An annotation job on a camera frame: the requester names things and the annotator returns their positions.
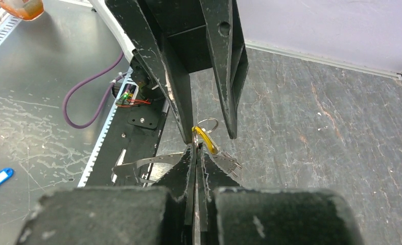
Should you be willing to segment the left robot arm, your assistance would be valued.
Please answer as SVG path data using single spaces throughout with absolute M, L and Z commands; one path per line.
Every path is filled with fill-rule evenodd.
M 146 99 L 165 99 L 181 137 L 192 140 L 190 74 L 212 69 L 231 139 L 248 57 L 236 1 L 92 1 L 132 67 Z

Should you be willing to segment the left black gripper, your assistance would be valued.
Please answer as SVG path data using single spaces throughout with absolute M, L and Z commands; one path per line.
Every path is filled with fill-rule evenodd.
M 192 142 L 190 73 L 213 68 L 225 125 L 238 136 L 249 62 L 237 1 L 106 1 Z

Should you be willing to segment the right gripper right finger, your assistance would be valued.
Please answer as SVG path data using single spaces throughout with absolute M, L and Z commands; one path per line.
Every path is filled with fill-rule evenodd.
M 324 188 L 245 188 L 197 148 L 202 244 L 363 244 L 347 201 Z

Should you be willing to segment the metal keyring plate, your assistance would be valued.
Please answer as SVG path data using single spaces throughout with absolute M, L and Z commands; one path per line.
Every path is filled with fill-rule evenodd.
M 118 181 L 129 181 L 134 179 L 134 183 L 147 185 L 159 180 L 167 171 L 175 166 L 185 155 L 184 152 L 159 155 L 151 158 L 139 159 L 134 162 L 124 163 L 119 159 L 112 168 L 111 180 L 114 184 Z M 227 152 L 213 154 L 213 160 L 227 173 L 237 177 L 236 170 L 242 169 L 236 158 Z

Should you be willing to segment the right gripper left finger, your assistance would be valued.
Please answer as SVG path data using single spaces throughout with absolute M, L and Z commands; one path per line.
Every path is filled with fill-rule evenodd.
M 59 189 L 37 202 L 16 244 L 192 244 L 192 146 L 151 186 Z

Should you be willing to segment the yellow capped key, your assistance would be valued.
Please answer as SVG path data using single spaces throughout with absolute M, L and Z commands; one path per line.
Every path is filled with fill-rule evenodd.
M 215 125 L 210 130 L 206 130 L 205 128 L 200 127 L 200 124 L 206 121 L 213 121 Z M 202 142 L 207 146 L 211 154 L 218 154 L 220 148 L 210 136 L 210 133 L 212 133 L 218 126 L 219 121 L 216 118 L 210 117 L 199 121 L 196 125 L 192 127 L 193 143 L 195 145 L 198 145 L 200 142 Z

